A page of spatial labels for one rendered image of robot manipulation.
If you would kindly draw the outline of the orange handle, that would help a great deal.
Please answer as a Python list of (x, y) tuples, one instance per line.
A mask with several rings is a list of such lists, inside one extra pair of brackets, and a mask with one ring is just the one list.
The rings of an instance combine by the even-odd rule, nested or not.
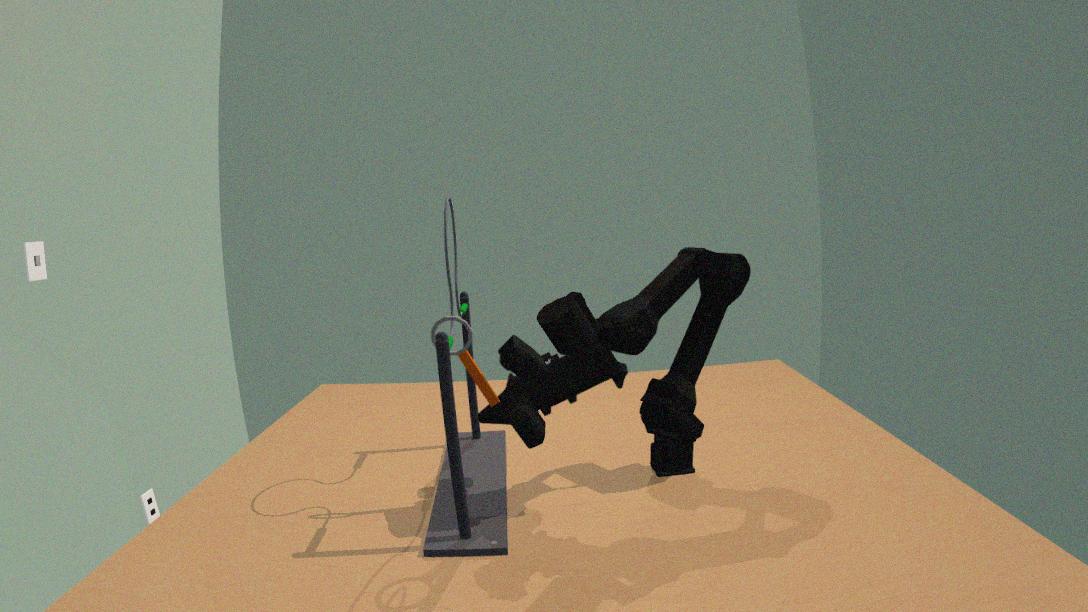
[(462, 364), (463, 364), (463, 367), (466, 368), (466, 370), (468, 371), (468, 374), (471, 376), (471, 378), (475, 382), (475, 385), (479, 387), (479, 389), (482, 392), (482, 394), (484, 395), (484, 397), (486, 397), (486, 400), (489, 401), (489, 405), (491, 407), (493, 407), (494, 405), (496, 405), (497, 403), (499, 403), (500, 400), (496, 395), (496, 393), (494, 393), (494, 391), (492, 390), (491, 385), (489, 385), (489, 382), (485, 379), (484, 375), (480, 371), (480, 369), (478, 368), (475, 362), (473, 360), (473, 358), (471, 357), (470, 353), (467, 350), (467, 348), (469, 348), (469, 346), (471, 346), (471, 344), (473, 342), (473, 331), (472, 331), (471, 327), (463, 319), (461, 319), (461, 318), (459, 318), (457, 316), (446, 316), (446, 317), (443, 317), (442, 319), (440, 319), (438, 321), (436, 321), (435, 325), (432, 328), (431, 336), (432, 336), (433, 344), (436, 347), (436, 344), (435, 344), (435, 330), (438, 328), (438, 325), (442, 325), (442, 323), (444, 323), (446, 321), (457, 321), (457, 322), (463, 325), (465, 328), (467, 329), (467, 331), (468, 331), (468, 342), (467, 342), (467, 344), (465, 344), (463, 348), (459, 348), (457, 351), (450, 351), (450, 355), (457, 355), (459, 357), (460, 362), (462, 362)]

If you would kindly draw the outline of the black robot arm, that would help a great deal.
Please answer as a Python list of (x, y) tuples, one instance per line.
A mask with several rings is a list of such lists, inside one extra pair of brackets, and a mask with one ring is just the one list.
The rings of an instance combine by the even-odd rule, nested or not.
[[(611, 379), (622, 388), (628, 374), (611, 351), (636, 355), (647, 347), (658, 321), (698, 280), (700, 298), (669, 374), (653, 378), (640, 408), (651, 443), (650, 465), (657, 477), (694, 473), (693, 442), (704, 424), (694, 415), (695, 384), (719, 331), (726, 308), (749, 282), (749, 260), (742, 254), (684, 247), (659, 276), (632, 298), (595, 319), (579, 292), (546, 304), (537, 323), (551, 339), (574, 385), (582, 393)], [(512, 335), (499, 350), (500, 365), (535, 388), (548, 374), (551, 353), (539, 355)], [(526, 391), (529, 384), (524, 385)], [(528, 392), (528, 391), (527, 391)]]

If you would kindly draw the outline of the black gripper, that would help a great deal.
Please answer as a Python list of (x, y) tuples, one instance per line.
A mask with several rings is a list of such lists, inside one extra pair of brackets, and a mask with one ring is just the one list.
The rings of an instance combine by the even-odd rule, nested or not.
[(528, 381), (524, 384), (529, 384), (528, 392), (523, 385), (526, 381), (517, 375), (509, 374), (507, 387), (498, 395), (500, 402), (493, 407), (487, 405), (483, 408), (478, 414), (478, 421), (512, 425), (514, 430), (529, 449), (542, 444), (546, 423), (537, 411), (547, 416), (552, 406), (567, 399), (572, 404), (576, 395), (581, 393), (566, 368), (564, 356), (561, 358), (557, 354), (552, 356), (551, 363), (546, 366), (551, 366), (551, 374), (535, 388)]

